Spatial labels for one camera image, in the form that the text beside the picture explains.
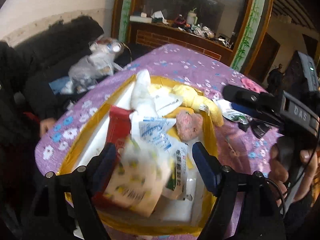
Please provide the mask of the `operator left hand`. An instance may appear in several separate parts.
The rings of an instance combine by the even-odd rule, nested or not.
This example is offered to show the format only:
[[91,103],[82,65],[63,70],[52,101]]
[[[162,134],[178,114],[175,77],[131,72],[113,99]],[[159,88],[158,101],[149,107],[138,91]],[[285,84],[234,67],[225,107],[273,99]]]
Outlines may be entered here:
[[56,123],[54,118],[48,118],[40,121],[40,137],[43,137]]

